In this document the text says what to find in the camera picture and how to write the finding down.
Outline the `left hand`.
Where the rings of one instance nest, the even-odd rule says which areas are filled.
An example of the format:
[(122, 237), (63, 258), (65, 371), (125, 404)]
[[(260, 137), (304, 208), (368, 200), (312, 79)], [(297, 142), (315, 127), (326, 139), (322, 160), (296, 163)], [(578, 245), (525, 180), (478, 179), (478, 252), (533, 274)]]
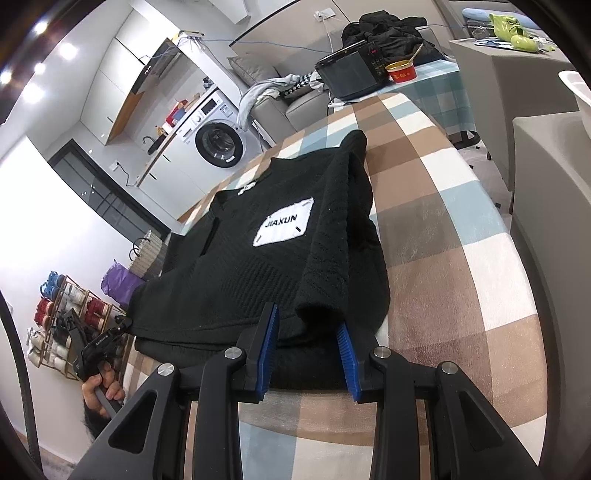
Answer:
[(99, 365), (99, 373), (90, 376), (82, 384), (82, 396), (85, 407), (102, 418), (110, 419), (110, 407), (106, 408), (102, 398), (106, 402), (121, 404), (125, 398), (125, 391), (116, 379), (115, 370), (106, 361)]

